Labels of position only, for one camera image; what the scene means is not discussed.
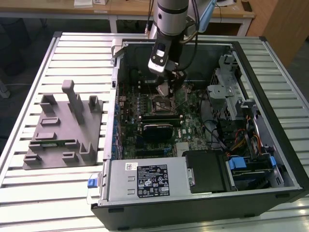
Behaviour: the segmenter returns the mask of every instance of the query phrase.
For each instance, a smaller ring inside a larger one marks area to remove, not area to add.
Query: barcode sticker
[[[126,171],[136,171],[138,163],[126,163]]]

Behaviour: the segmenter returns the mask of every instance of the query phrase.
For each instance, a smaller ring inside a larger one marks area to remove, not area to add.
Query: blue latch
[[[235,168],[246,168],[246,162],[243,157],[234,157],[228,161],[230,169],[233,170]]]
[[[273,168],[276,167],[277,162],[276,162],[276,160],[275,160],[275,157],[270,156],[269,159],[270,159],[270,163],[271,163],[272,167],[273,167]]]
[[[90,189],[94,189],[98,187],[98,179],[94,178],[94,179],[88,179],[88,188]]]

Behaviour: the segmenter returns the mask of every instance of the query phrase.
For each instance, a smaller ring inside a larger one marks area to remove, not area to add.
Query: aluminum extrusion table
[[[8,231],[107,231],[87,204],[87,180],[102,171],[114,38],[144,39],[140,34],[62,33],[54,37],[0,158],[0,230]],[[201,36],[200,40],[238,40],[305,170],[309,171],[309,105],[267,42],[259,38]],[[96,166],[23,170],[44,93],[67,101],[64,79],[87,99],[103,100],[102,124]],[[250,96],[250,89],[244,86]],[[91,192],[98,197],[98,190]],[[173,225],[136,231],[287,231],[309,230],[309,200],[276,206],[261,216]]]

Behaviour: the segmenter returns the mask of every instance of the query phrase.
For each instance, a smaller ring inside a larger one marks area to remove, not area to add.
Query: black wire
[[[221,6],[219,6],[217,3],[216,3],[217,7],[219,7],[219,11],[220,11],[220,23],[222,23],[222,14],[221,14]]]
[[[197,53],[198,30],[199,30],[200,21],[199,21],[199,14],[198,14],[198,10],[197,10],[197,2],[196,2],[196,0],[191,0],[191,2],[192,2],[194,15],[195,15],[195,19],[196,19],[196,31],[197,31],[197,34],[195,36],[194,51],[193,51],[192,57],[191,57],[190,61],[187,63],[187,65],[185,65],[184,67],[178,68],[177,71],[183,71],[183,70],[187,69],[192,64],[194,57]]]
[[[153,7],[154,7],[154,1],[153,0],[153,3],[151,3],[151,0],[149,1],[149,8],[148,8],[148,18],[147,18],[147,24],[148,25],[148,28],[149,28],[149,20],[150,20],[150,16],[151,16],[151,11],[153,11]]]

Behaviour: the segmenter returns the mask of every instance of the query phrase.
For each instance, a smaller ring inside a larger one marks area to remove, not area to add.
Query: floor
[[[32,40],[31,45],[21,50],[26,63],[26,69],[17,76],[8,77],[0,69],[0,79],[11,92],[8,99],[0,99],[0,154],[5,146],[6,139],[14,126],[18,114],[22,108],[28,91],[43,60],[48,45],[55,31],[65,32],[110,32],[107,20],[60,20],[48,19],[47,27],[43,28],[38,19],[24,19],[28,34]],[[145,22],[118,21],[119,33],[143,33]],[[6,35],[0,26],[0,44]],[[289,73],[309,100],[309,42],[305,42],[296,55],[293,63],[288,68]]]

